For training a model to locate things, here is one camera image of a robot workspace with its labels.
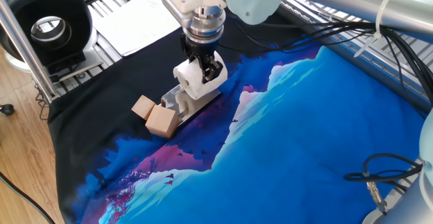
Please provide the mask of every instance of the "power cord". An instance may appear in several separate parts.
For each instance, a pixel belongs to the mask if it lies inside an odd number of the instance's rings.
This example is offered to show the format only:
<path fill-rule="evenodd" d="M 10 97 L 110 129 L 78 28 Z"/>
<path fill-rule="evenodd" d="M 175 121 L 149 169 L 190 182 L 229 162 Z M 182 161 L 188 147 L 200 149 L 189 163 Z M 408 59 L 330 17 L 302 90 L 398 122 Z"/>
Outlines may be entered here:
<path fill-rule="evenodd" d="M 47 220 L 49 224 L 55 224 L 53 219 L 48 215 L 48 213 L 38 204 L 36 203 L 32 198 L 30 198 L 27 194 L 25 194 L 23 191 L 21 191 L 19 188 L 17 188 L 2 172 L 0 172 L 0 180 L 6 184 L 12 191 L 17 193 L 21 198 L 23 198 L 25 201 L 27 201 L 29 204 L 31 204 L 35 209 L 39 211 L 39 213 Z"/>
<path fill-rule="evenodd" d="M 381 157 L 389 157 L 389 158 L 396 158 L 398 160 L 402 160 L 406 163 L 409 163 L 413 166 L 411 170 L 408 171 L 402 171 L 402 170 L 387 170 L 387 171 L 381 171 L 376 174 L 371 174 L 368 170 L 368 164 L 370 161 L 376 158 Z M 400 156 L 398 154 L 392 154 L 392 153 L 381 153 L 381 154 L 374 154 L 373 156 L 368 157 L 364 164 L 363 164 L 363 172 L 362 173 L 349 173 L 343 176 L 343 179 L 346 181 L 352 181 L 352 182 L 362 182 L 367 184 L 367 188 L 370 191 L 371 197 L 373 198 L 373 201 L 376 203 L 376 205 L 379 208 L 379 211 L 381 211 L 384 215 L 386 215 L 386 202 L 382 199 L 382 196 L 380 195 L 379 189 L 376 185 L 376 183 L 387 183 L 393 186 L 398 187 L 399 189 L 403 190 L 404 192 L 407 191 L 407 188 L 405 186 L 402 186 L 399 183 L 396 183 L 395 181 L 398 181 L 400 179 L 404 179 L 407 177 L 410 177 L 412 175 L 415 175 L 419 173 L 422 170 L 422 164 L 418 164 L 408 158 L 405 158 L 404 156 Z M 390 172 L 397 172 L 399 174 L 392 175 L 392 176 L 381 176 L 383 173 L 390 173 Z"/>

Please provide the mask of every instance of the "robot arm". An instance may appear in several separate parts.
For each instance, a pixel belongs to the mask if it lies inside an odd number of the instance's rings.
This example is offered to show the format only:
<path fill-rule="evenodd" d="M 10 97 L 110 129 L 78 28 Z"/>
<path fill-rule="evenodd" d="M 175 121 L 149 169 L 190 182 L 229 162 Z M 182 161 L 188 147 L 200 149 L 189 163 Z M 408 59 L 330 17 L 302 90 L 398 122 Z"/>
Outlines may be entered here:
<path fill-rule="evenodd" d="M 375 22 L 383 0 L 311 0 L 362 19 Z M 246 24 L 260 24 L 272 15 L 281 0 L 162 0 L 183 27 L 184 51 L 195 68 L 175 69 L 182 89 L 198 99 L 221 85 L 227 77 L 222 59 L 215 59 L 215 49 L 224 31 L 228 7 Z M 433 0 L 390 0 L 382 24 L 406 31 L 411 36 L 433 42 Z M 200 84 L 191 83 L 191 74 L 200 74 Z"/>

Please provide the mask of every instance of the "black wire bundle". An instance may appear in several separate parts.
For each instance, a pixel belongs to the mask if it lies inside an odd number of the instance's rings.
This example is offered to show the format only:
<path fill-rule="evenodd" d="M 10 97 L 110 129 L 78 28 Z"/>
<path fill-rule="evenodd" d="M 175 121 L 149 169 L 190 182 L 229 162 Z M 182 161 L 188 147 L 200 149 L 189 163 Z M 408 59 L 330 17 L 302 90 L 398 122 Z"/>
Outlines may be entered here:
<path fill-rule="evenodd" d="M 413 168 L 409 171 L 387 170 L 387 171 L 381 171 L 381 172 L 376 173 L 376 174 L 370 173 L 367 170 L 369 162 L 373 159 L 381 158 L 381 157 L 391 157 L 391 158 L 396 158 L 398 160 L 402 160 L 402 161 L 407 162 L 410 165 L 412 165 Z M 349 173 L 349 174 L 346 174 L 345 176 L 343 176 L 343 178 L 344 178 L 344 180 L 353 181 L 353 182 L 362 182 L 362 183 L 382 182 L 382 183 L 387 183 L 387 184 L 397 186 L 398 188 L 400 188 L 401 190 L 403 190 L 405 192 L 407 190 L 407 188 L 396 183 L 395 181 L 398 181 L 400 179 L 404 179 L 406 177 L 410 177 L 414 174 L 417 174 L 421 171 L 421 169 L 422 169 L 422 164 L 418 164 L 418 163 L 416 163 L 416 162 L 414 162 L 408 158 L 405 158 L 403 156 L 399 156 L 397 154 L 381 153 L 381 154 L 375 154 L 373 156 L 370 156 L 369 158 L 367 158 L 365 160 L 365 162 L 363 164 L 363 172 L 362 173 Z M 390 173 L 390 172 L 398 172 L 400 174 L 393 175 L 393 176 L 381 176 L 384 173 Z"/>
<path fill-rule="evenodd" d="M 244 27 L 238 22 L 238 19 L 231 18 L 229 21 L 235 22 L 235 25 L 247 36 L 249 40 L 251 40 L 254 44 L 258 45 L 260 49 L 255 51 L 246 51 L 241 50 L 233 47 L 226 46 L 224 44 L 219 44 L 221 47 L 224 47 L 226 49 L 230 49 L 233 51 L 241 52 L 241 53 L 267 53 L 272 51 L 280 51 L 283 53 L 295 53 L 299 51 L 304 51 L 307 49 L 310 49 L 314 46 L 322 46 L 322 45 L 337 45 L 341 43 L 345 43 L 348 41 L 351 41 L 353 39 L 356 39 L 358 37 L 361 37 L 363 35 L 372 35 L 376 29 L 375 24 L 369 23 L 369 22 L 328 22 L 323 24 L 303 24 L 303 25 L 294 25 L 294 24 L 259 24 L 257 26 L 251 26 L 254 27 L 268 27 L 268 28 L 284 28 L 284 29 L 291 29 L 291 28 L 302 28 L 305 26 L 316 26 L 316 27 L 325 27 L 320 28 L 317 31 L 301 38 L 296 41 L 292 41 L 291 43 L 285 44 L 285 45 L 278 45 L 276 43 L 273 43 L 275 47 L 269 47 L 268 45 L 264 45 L 259 41 L 259 38 L 253 37 L 252 35 L 249 35 Z M 334 35 L 337 35 L 341 32 L 347 32 L 347 31 L 353 31 L 357 32 L 358 35 L 354 36 L 353 38 L 339 41 L 335 43 L 318 43 L 326 38 L 332 37 Z M 414 74 L 419 79 L 419 82 L 421 86 L 424 88 L 424 91 L 426 92 L 426 96 L 429 99 L 430 103 L 433 105 L 433 73 L 432 71 L 425 65 L 420 58 L 416 55 L 416 53 L 412 50 L 412 48 L 407 44 L 403 38 L 401 38 L 399 35 L 397 35 L 393 30 L 381 26 L 380 28 L 381 34 L 386 38 L 390 48 L 391 52 L 396 60 L 396 63 L 398 65 L 398 73 L 399 78 L 401 82 L 401 87 L 403 90 L 403 95 L 405 96 L 405 99 L 411 104 L 411 106 L 418 112 L 418 114 L 425 119 L 423 113 L 421 113 L 415 105 L 411 102 L 409 99 L 409 96 L 407 95 L 407 92 L 405 90 L 404 82 L 403 82 L 403 76 L 401 71 L 401 65 L 400 62 L 394 52 L 394 48 L 390 42 L 390 40 L 397 46 L 397 48 L 400 50 L 400 52 L 403 54 L 405 59 L 407 60 L 407 63 L 410 65 L 412 70 L 414 71 Z"/>

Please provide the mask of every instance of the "metal frame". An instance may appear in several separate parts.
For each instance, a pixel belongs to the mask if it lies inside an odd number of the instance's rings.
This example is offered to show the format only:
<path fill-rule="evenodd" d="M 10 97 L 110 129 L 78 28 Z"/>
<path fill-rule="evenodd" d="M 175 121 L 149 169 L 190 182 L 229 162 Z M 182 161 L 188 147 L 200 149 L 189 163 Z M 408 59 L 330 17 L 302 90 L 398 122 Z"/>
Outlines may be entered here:
<path fill-rule="evenodd" d="M 47 101 L 52 102 L 59 97 L 59 93 L 55 90 L 54 84 L 49 79 L 41 61 L 24 34 L 20 24 L 18 24 L 6 0 L 0 0 L 0 23 L 22 59 L 28 64 L 33 79 L 41 86 L 41 90 Z"/>

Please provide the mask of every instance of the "cable tie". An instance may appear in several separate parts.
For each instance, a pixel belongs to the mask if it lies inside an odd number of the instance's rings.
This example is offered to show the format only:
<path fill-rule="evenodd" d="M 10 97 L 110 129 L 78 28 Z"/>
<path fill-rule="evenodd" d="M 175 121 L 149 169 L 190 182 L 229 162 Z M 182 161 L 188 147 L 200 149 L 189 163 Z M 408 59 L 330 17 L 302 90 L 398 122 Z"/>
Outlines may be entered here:
<path fill-rule="evenodd" d="M 368 40 L 368 42 L 366 42 L 366 44 L 364 46 L 362 46 L 360 48 L 360 50 L 358 50 L 356 52 L 356 54 L 353 56 L 354 58 L 357 58 L 359 55 L 361 55 L 368 47 L 371 46 L 371 44 L 373 44 L 375 41 L 377 41 L 378 39 L 382 38 L 382 34 L 380 33 L 380 24 L 382 23 L 382 17 L 384 15 L 385 12 L 385 7 L 387 6 L 388 2 L 390 0 L 383 0 L 382 4 L 379 7 L 379 11 L 378 11 L 378 15 L 376 16 L 376 32 L 374 33 L 374 35 L 370 38 L 370 40 Z"/>

